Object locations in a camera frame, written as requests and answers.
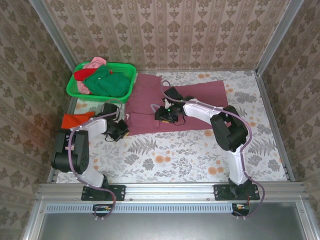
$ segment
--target green basket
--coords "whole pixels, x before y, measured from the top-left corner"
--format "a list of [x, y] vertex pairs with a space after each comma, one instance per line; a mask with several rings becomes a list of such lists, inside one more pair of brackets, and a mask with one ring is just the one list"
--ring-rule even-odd
[[[75, 68], [75, 72], [78, 70], [81, 70], [85, 64], [90, 63], [89, 61], [85, 61], [80, 63]], [[130, 87], [128, 93], [123, 97], [111, 97], [111, 96], [96, 96], [91, 94], [81, 94], [78, 91], [77, 81], [74, 78], [74, 75], [72, 74], [68, 85], [66, 86], [66, 92], [71, 97], [79, 98], [82, 101], [93, 101], [93, 102], [105, 102], [110, 99], [118, 99], [123, 103], [126, 103], [130, 97], [130, 94], [132, 93], [132, 89], [134, 87], [135, 79], [137, 70], [134, 66], [127, 63], [115, 63], [115, 62], [108, 62], [106, 64], [107, 68], [114, 73], [124, 73], [124, 75], [131, 79]]]

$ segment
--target pink cloth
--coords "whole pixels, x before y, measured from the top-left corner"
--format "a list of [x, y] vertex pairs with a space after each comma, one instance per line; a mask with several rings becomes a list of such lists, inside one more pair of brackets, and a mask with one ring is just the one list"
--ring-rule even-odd
[[[101, 65], [106, 65], [107, 61], [102, 57], [95, 56], [91, 62], [85, 64], [82, 69], [97, 69]], [[89, 89], [84, 85], [83, 81], [76, 81], [76, 85], [78, 87], [78, 91], [81, 94], [90, 94]]]
[[[161, 77], [155, 75], [145, 73], [138, 74], [130, 98], [126, 102], [124, 108], [126, 123], [128, 124], [130, 131], [129, 135], [204, 130], [211, 128], [209, 124], [188, 116], [185, 117], [186, 123], [180, 126], [155, 120], [154, 112], [150, 105], [157, 104], [159, 106], [164, 106], [164, 102], [162, 101], [164, 95], [160, 90], [161, 81]], [[206, 104], [217, 107], [228, 106], [223, 81], [212, 81], [174, 87], [183, 97], [190, 95]], [[183, 122], [183, 118], [179, 116], [179, 121], [176, 124], [179, 125]]]

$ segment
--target patterned wallpaper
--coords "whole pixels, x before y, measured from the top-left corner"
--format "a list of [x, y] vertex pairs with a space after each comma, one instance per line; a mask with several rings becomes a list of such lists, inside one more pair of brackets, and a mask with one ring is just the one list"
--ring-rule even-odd
[[47, 181], [71, 72], [28, 1], [0, 1], [0, 239], [19, 239]]
[[305, 0], [262, 76], [297, 181], [320, 222], [320, 1]]
[[289, 0], [44, 0], [76, 62], [254, 69]]

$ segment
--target purple cable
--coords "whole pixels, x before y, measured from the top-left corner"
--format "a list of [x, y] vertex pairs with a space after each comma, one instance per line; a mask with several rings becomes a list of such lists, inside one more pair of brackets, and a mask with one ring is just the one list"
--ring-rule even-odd
[[[105, 115], [102, 115], [102, 116], [98, 116], [98, 117], [94, 117], [94, 118], [91, 118], [89, 119], [89, 121], [83, 123], [82, 125], [79, 125], [79, 126], [76, 126], [70, 133], [70, 137], [69, 137], [69, 140], [68, 140], [68, 160], [69, 160], [69, 166], [70, 166], [70, 169], [71, 171], [73, 172], [75, 178], [82, 184], [86, 185], [87, 187], [90, 187], [92, 189], [95, 189], [95, 190], [99, 190], [99, 191], [105, 191], [105, 192], [108, 192], [111, 194], [112, 196], [112, 207], [110, 209], [110, 211], [104, 216], [104, 217], [101, 217], [101, 219], [103, 220], [104, 218], [108, 217], [111, 212], [114, 210], [115, 206], [116, 206], [116, 195], [110, 191], [109, 189], [106, 189], [106, 188], [100, 188], [100, 187], [96, 187], [96, 186], [93, 186], [91, 184], [88, 184], [87, 182], [83, 181], [82, 179], [78, 179], [78, 173], [76, 172], [75, 168], [74, 168], [74, 165], [72, 163], [72, 156], [71, 156], [71, 145], [72, 145], [72, 138], [75, 134], [75, 132], [80, 128], [80, 127], [85, 127], [87, 126], [88, 124], [92, 123], [93, 121], [96, 121], [96, 120], [99, 120], [99, 119], [103, 119], [105, 117], [109, 117], [109, 116], [112, 116], [112, 115], [115, 115], [117, 113], [119, 113], [123, 107], [123, 104], [121, 101], [119, 101], [118, 99], [110, 99], [108, 101], [106, 101], [105, 103], [108, 103], [108, 102], [111, 102], [111, 101], [116, 101], [116, 102], [119, 102], [120, 103], [120, 107], [117, 111], [113, 112], [113, 113], [109, 113], [109, 114], [105, 114]], [[95, 216], [96, 219], [98, 219], [98, 216], [96, 214], [96, 210], [93, 212], [93, 215]]]
[[260, 203], [259, 203], [258, 207], [257, 207], [252, 213], [248, 214], [247, 216], [242, 216], [242, 214], [240, 214], [240, 213], [237, 212], [237, 211], [234, 211], [234, 212], [235, 212], [236, 214], [242, 216], [244, 219], [252, 216], [255, 212], [257, 212], [257, 211], [260, 209], [260, 207], [261, 207], [261, 205], [262, 205], [262, 203], [263, 203], [263, 201], [264, 201], [264, 199], [265, 199], [266, 191], [265, 191], [265, 188], [264, 188], [259, 182], [257, 182], [256, 180], [253, 180], [253, 179], [247, 174], [247, 172], [246, 172], [246, 165], [245, 165], [245, 159], [244, 159], [243, 151], [244, 151], [245, 147], [248, 146], [249, 143], [250, 143], [251, 140], [252, 140], [253, 134], [252, 134], [251, 127], [249, 126], [249, 124], [248, 124], [242, 117], [240, 117], [240, 116], [238, 116], [237, 114], [234, 114], [234, 113], [232, 113], [232, 112], [223, 110], [223, 109], [218, 108], [218, 107], [210, 106], [210, 105], [208, 105], [208, 104], [202, 104], [201, 102], [176, 100], [176, 99], [173, 99], [173, 98], [167, 96], [167, 95], [165, 94], [164, 89], [163, 89], [163, 84], [164, 84], [164, 83], [168, 83], [168, 84], [169, 84], [169, 88], [171, 87], [171, 84], [170, 84], [170, 82], [167, 81], [167, 80], [163, 80], [163, 81], [161, 82], [160, 88], [161, 88], [161, 92], [163, 93], [163, 95], [165, 96], [165, 98], [167, 98], [167, 99], [169, 99], [169, 100], [171, 100], [171, 101], [173, 101], [173, 102], [177, 102], [177, 103], [198, 104], [198, 105], [200, 105], [200, 106], [203, 106], [203, 107], [206, 107], [206, 108], [210, 108], [210, 109], [212, 109], [212, 110], [216, 110], [216, 111], [222, 112], [222, 113], [224, 113], [224, 114], [228, 114], [228, 115], [230, 115], [230, 116], [233, 116], [233, 117], [239, 119], [241, 122], [243, 122], [243, 124], [244, 124], [244, 125], [246, 126], [246, 128], [248, 129], [249, 139], [248, 139], [248, 141], [247, 141], [247, 142], [241, 147], [241, 149], [240, 149], [240, 158], [241, 158], [242, 171], [243, 171], [243, 174], [244, 174], [250, 181], [252, 181], [253, 183], [257, 184], [257, 185], [262, 189], [262, 198], [261, 198], [261, 200], [260, 200]]

